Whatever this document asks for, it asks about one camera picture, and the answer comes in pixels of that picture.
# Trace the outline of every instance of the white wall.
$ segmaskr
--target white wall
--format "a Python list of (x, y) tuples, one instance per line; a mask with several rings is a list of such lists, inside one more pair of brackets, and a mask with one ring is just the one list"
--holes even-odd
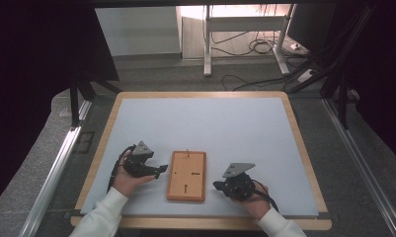
[(176, 7), (96, 9), (112, 56), (180, 53)]

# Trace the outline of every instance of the wooden table edge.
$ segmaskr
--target wooden table edge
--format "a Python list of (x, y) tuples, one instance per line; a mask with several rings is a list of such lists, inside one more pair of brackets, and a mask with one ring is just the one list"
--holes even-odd
[[(290, 127), (292, 129), (296, 145), (298, 147), (303, 167), (307, 174), (311, 189), (317, 203), (319, 212), (328, 213), (326, 203), (324, 202), (320, 187), (318, 185), (315, 172), (312, 168), (311, 161), (306, 151), (305, 144), (302, 139), (299, 127), (297, 125), (295, 115), (290, 105), (289, 98), (284, 92), (121, 92), (118, 94), (114, 106), (106, 123), (105, 130), (99, 142), (96, 154), (93, 158), (92, 165), (86, 177), (86, 181), (81, 190), (80, 196), (75, 205), (75, 209), (81, 209), (87, 197), (90, 188), (93, 185), (94, 178), (96, 177), (97, 170), (108, 144), (112, 128), (115, 124), (116, 117), (118, 116), (119, 107), (123, 99), (146, 99), (146, 98), (281, 98), (283, 102), (286, 115), (289, 119)], [(77, 225), (82, 216), (72, 216), (71, 224)], [(234, 219), (240, 219), (240, 223), (235, 223)], [(170, 229), (212, 229), (212, 222), (216, 223), (216, 229), (241, 229), (241, 230), (260, 230), (255, 225), (253, 220), (249, 218), (193, 218), (193, 217), (122, 217), (119, 227), (123, 228), (170, 228)], [(293, 219), (302, 229), (305, 230), (328, 230), (332, 226), (331, 219)], [(167, 224), (167, 221), (173, 221), (173, 224)]]

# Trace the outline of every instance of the white sleeve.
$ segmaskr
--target white sleeve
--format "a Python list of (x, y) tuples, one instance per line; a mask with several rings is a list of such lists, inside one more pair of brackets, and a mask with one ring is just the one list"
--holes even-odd
[(270, 237), (305, 236), (302, 229), (293, 221), (283, 218), (274, 208), (271, 208), (259, 221), (259, 226)]
[(127, 197), (111, 187), (105, 198), (96, 203), (97, 207), (81, 219), (70, 236), (115, 236), (121, 209), (126, 202)]

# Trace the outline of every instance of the hand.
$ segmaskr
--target hand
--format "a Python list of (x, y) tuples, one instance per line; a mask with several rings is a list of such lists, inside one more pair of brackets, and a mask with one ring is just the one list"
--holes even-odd
[[(256, 190), (265, 193), (266, 191), (269, 191), (268, 187), (265, 186), (266, 191), (263, 189), (263, 187), (255, 182), (256, 185)], [(271, 205), (262, 197), (258, 195), (251, 195), (250, 198), (239, 201), (236, 199), (233, 199), (235, 203), (239, 203), (242, 206), (244, 206), (247, 211), (250, 213), (251, 216), (254, 218), (260, 220), (262, 219), (263, 216), (271, 209)]]
[(129, 198), (129, 196), (135, 191), (135, 189), (147, 182), (154, 180), (154, 176), (144, 176), (141, 178), (133, 178), (123, 168), (123, 163), (127, 156), (130, 154), (130, 150), (126, 151), (119, 159), (118, 170), (115, 175), (113, 187), (118, 190), (121, 194)]

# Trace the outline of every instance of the metal rail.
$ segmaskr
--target metal rail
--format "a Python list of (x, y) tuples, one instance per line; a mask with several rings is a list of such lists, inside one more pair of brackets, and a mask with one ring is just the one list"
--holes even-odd
[(387, 223), (393, 236), (396, 236), (396, 210), (391, 203), (391, 200), (386, 195), (385, 191), (381, 188), (366, 160), (364, 159), (361, 151), (357, 147), (355, 140), (348, 129), (345, 129), (339, 122), (336, 116), (337, 110), (333, 104), (332, 99), (323, 99), (323, 103), (327, 112), (336, 126), (340, 136), (342, 137), (345, 145), (347, 146), (352, 158), (354, 159), (357, 170), (359, 171), (363, 181), (365, 182), (369, 192), (375, 201), (379, 211), (381, 212), (385, 222)]
[(65, 137), (65, 140), (56, 156), (55, 162), (50, 168), (49, 174), (43, 183), (40, 193), (35, 200), (34, 206), (26, 219), (25, 224), (19, 234), (20, 237), (35, 236), (40, 227), (40, 222), (49, 206), (50, 200), (53, 197), (56, 186), (58, 185), (61, 174), (65, 168), (71, 150), (74, 147), (75, 141), (81, 130), (81, 125), (90, 109), (91, 103), (84, 101), (79, 110), (80, 123), (77, 127), (71, 128)]

